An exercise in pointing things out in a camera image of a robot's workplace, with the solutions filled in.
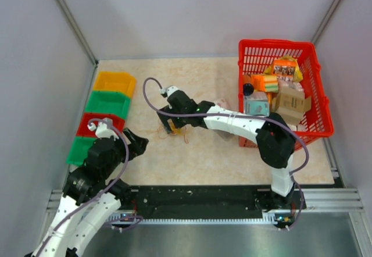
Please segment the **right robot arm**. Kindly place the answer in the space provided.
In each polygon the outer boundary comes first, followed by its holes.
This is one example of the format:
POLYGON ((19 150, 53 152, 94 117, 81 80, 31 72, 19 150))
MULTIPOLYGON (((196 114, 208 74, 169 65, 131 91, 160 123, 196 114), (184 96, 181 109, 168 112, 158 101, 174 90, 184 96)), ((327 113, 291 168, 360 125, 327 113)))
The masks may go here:
POLYGON ((168 105, 158 114, 167 131, 169 120, 178 129, 190 125, 208 130, 223 131, 246 138, 257 145, 262 161, 271 169, 270 195, 261 200, 264 209, 285 208, 293 199, 294 182, 291 179, 295 138, 291 130, 276 113, 264 120, 231 111, 209 101, 196 103, 184 91, 175 86, 162 88, 161 95, 168 105))

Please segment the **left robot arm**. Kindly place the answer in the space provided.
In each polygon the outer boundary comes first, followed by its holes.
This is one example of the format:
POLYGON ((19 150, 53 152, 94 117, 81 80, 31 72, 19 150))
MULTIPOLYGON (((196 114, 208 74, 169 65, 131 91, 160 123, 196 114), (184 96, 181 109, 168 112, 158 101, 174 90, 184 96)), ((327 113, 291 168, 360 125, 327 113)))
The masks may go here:
POLYGON ((110 215, 132 203, 131 186, 114 170, 142 155, 148 139, 130 129, 117 129, 110 119, 90 119, 96 139, 83 165, 69 173, 56 215, 40 245, 30 256, 82 256, 110 215))

